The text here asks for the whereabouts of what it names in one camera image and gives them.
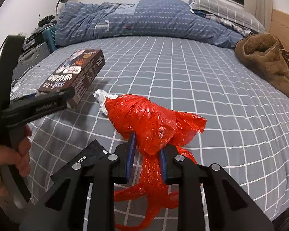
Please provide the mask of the person's left hand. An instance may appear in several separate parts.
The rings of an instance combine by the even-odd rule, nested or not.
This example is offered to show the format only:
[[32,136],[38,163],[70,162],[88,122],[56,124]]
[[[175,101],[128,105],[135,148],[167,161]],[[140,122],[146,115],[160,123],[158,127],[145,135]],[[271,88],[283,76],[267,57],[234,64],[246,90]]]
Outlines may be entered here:
[[[0,145],[0,166],[1,165],[15,165],[19,171],[20,176],[26,177],[30,173],[30,156],[29,150],[32,145],[29,137],[32,135],[32,131],[29,126],[25,126],[25,137],[18,144],[18,149],[14,150],[7,146]],[[1,180],[0,175],[0,196],[4,197],[8,195],[8,191]]]

